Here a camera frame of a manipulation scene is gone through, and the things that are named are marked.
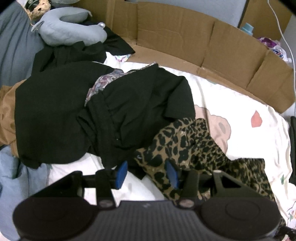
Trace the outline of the leopard print garment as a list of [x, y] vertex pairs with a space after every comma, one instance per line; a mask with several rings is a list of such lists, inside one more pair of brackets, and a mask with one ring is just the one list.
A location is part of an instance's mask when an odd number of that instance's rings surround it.
[[183, 118], [162, 128], [146, 148], [135, 151], [134, 160], [151, 178], [165, 198], [176, 202], [181, 188], [173, 187], [165, 163], [171, 161], [182, 170], [210, 175], [221, 170], [262, 196], [275, 197], [260, 158], [229, 159], [211, 137], [206, 120]]

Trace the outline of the brown garment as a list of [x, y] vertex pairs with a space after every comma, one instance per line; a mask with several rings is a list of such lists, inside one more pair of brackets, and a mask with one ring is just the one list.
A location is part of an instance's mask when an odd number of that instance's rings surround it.
[[15, 126], [15, 105], [16, 89], [25, 82], [25, 79], [13, 86], [1, 87], [1, 147], [10, 146], [13, 156], [19, 157], [16, 144], [16, 126]]

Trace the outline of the plush monkey toy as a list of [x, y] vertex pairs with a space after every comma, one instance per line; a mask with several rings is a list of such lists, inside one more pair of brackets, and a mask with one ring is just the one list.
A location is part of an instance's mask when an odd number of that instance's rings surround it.
[[25, 10], [31, 20], [42, 17], [51, 9], [49, 0], [28, 0], [25, 4]]

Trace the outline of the blue cap detergent bottle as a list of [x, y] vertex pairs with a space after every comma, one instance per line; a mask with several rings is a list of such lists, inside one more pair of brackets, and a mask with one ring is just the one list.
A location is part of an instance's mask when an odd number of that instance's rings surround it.
[[253, 35], [253, 29], [254, 27], [252, 25], [250, 25], [249, 23], [245, 23], [242, 27], [240, 27], [240, 29], [247, 33], [248, 35], [252, 36]]

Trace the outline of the black jacket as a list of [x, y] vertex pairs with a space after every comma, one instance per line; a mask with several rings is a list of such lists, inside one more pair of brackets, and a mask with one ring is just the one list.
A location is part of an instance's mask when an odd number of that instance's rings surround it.
[[195, 117], [187, 79], [158, 64], [114, 80], [84, 106], [89, 88], [113, 70], [76, 62], [33, 74], [16, 89], [16, 144], [26, 166], [68, 164], [92, 153], [112, 168], [160, 129]]

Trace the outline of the grey neck pillow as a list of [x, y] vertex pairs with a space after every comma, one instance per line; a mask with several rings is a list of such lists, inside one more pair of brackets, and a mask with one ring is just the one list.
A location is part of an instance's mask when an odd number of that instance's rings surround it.
[[52, 9], [33, 25], [31, 31], [37, 31], [50, 46], [70, 46], [80, 41], [90, 46], [105, 42], [105, 23], [88, 26], [81, 24], [89, 16], [92, 16], [90, 11], [72, 6]]

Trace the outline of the black garment under pillow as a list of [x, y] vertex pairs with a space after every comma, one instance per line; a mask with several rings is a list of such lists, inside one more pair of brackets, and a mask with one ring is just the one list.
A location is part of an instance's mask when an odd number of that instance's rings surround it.
[[86, 46], [80, 41], [70, 46], [53, 47], [46, 45], [36, 53], [32, 73], [43, 72], [72, 62], [95, 61], [104, 63], [107, 59], [107, 53], [112, 56], [126, 56], [135, 53], [134, 49], [122, 37], [112, 32], [109, 27], [106, 26], [104, 30], [107, 33], [107, 39], [103, 43], [98, 42]]

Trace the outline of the purple white refill pouch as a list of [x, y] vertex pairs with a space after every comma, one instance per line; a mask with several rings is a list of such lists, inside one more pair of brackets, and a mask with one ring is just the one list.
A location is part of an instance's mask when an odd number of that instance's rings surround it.
[[274, 52], [278, 57], [280, 57], [285, 63], [292, 63], [292, 59], [287, 56], [286, 51], [281, 47], [280, 42], [276, 40], [272, 40], [266, 37], [258, 38], [258, 40], [266, 45], [270, 51]]

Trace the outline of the grey blue blanket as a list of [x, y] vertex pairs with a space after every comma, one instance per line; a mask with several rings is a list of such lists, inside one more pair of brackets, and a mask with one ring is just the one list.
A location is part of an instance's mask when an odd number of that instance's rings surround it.
[[[1, 13], [1, 87], [13, 86], [32, 73], [35, 54], [44, 43], [31, 32], [31, 21], [23, 7], [13, 1]], [[49, 166], [38, 169], [26, 167], [13, 156], [10, 146], [1, 147], [1, 235], [8, 240], [20, 237], [13, 224], [16, 206], [45, 188]]]

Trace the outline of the black storage bag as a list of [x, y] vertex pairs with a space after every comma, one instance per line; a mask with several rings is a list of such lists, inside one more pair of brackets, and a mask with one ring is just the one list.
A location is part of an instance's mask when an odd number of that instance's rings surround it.
[[290, 183], [296, 185], [296, 176], [295, 176], [296, 119], [294, 116], [290, 117], [289, 135], [290, 135], [290, 144], [291, 144], [290, 158], [292, 163], [292, 174], [290, 177]]

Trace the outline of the white patterned bed sheet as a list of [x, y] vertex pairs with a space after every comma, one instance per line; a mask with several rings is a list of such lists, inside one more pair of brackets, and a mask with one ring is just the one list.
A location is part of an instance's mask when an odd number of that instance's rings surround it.
[[[167, 68], [168, 72], [187, 79], [191, 87], [196, 117], [206, 120], [216, 144], [231, 159], [260, 158], [285, 225], [295, 228], [295, 185], [292, 174], [289, 125], [272, 107], [262, 104], [208, 78]], [[130, 168], [142, 168], [132, 155]], [[144, 179], [128, 174], [123, 189], [115, 191], [122, 200], [161, 200], [164, 195], [143, 171]]]

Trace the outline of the brown cardboard sheet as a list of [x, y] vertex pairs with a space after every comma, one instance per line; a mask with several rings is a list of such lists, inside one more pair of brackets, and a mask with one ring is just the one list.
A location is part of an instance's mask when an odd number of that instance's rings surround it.
[[294, 71], [266, 45], [212, 16], [168, 4], [80, 1], [136, 48], [133, 60], [197, 73], [285, 112], [295, 102]]

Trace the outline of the floral patterned garment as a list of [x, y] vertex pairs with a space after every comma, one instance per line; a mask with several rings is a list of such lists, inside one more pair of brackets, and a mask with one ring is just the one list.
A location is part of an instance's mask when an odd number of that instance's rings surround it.
[[98, 92], [103, 91], [106, 86], [110, 83], [112, 83], [114, 80], [117, 80], [118, 78], [124, 77], [126, 75], [132, 74], [139, 70], [144, 70], [145, 68], [148, 68], [150, 66], [156, 65], [156, 62], [152, 64], [148, 64], [147, 66], [144, 66], [140, 69], [130, 70], [128, 72], [124, 72], [121, 69], [114, 69], [111, 73], [108, 73], [106, 75], [100, 76], [94, 83], [93, 87], [89, 88], [86, 99], [84, 102], [84, 106], [88, 103], [88, 101], [93, 97], [93, 95], [96, 95]]

